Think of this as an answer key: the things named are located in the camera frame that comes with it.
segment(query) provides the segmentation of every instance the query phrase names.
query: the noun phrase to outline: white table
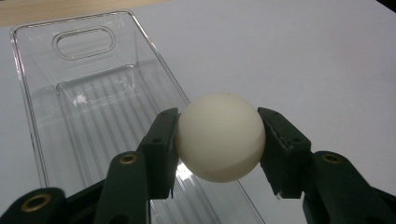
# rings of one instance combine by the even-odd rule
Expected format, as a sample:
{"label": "white table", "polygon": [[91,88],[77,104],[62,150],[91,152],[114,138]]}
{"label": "white table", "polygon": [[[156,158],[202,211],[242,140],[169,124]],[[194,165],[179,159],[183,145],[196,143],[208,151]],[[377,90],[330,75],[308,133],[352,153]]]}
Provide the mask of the white table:
{"label": "white table", "polygon": [[[374,0],[186,1],[133,9],[187,96],[227,91],[282,113],[396,195],[396,14]],[[0,28],[0,214],[39,188],[21,89]],[[304,223],[258,166],[242,179],[266,223]]]}

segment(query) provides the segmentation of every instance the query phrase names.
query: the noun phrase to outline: clear plastic container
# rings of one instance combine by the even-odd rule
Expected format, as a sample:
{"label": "clear plastic container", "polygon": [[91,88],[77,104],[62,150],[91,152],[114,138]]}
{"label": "clear plastic container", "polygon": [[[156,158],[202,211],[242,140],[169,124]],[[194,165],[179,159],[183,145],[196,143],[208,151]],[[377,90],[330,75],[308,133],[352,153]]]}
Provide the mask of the clear plastic container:
{"label": "clear plastic container", "polygon": [[[158,113],[189,103],[131,11],[22,25],[11,41],[42,187],[67,196],[136,150]],[[183,163],[174,199],[151,208],[153,223],[263,223],[239,182],[208,183]]]}

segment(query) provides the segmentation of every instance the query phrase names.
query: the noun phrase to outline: ping pong ball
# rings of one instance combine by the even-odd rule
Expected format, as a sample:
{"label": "ping pong ball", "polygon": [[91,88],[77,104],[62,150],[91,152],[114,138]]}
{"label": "ping pong ball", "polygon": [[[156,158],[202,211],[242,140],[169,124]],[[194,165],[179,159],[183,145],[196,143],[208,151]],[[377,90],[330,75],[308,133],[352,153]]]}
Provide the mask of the ping pong ball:
{"label": "ping pong ball", "polygon": [[230,93],[189,104],[177,123],[177,152],[202,179],[224,183],[248,174],[260,161],[265,129],[256,109]]}

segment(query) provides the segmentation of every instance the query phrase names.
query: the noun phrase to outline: white surface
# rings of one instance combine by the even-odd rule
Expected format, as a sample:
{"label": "white surface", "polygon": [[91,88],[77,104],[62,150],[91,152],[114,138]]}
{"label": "white surface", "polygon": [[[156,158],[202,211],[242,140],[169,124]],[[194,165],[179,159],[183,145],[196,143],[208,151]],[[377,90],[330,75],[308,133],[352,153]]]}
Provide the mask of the white surface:
{"label": "white surface", "polygon": [[[187,96],[229,91],[282,113],[396,195],[396,14],[374,0],[187,1],[135,8]],[[0,213],[38,187],[8,27],[0,29]],[[304,223],[257,167],[242,179],[268,224]]]}
{"label": "white surface", "polygon": [[226,183],[252,171],[262,158],[265,129],[257,108],[230,93],[191,102],[177,123],[177,152],[202,179]]}

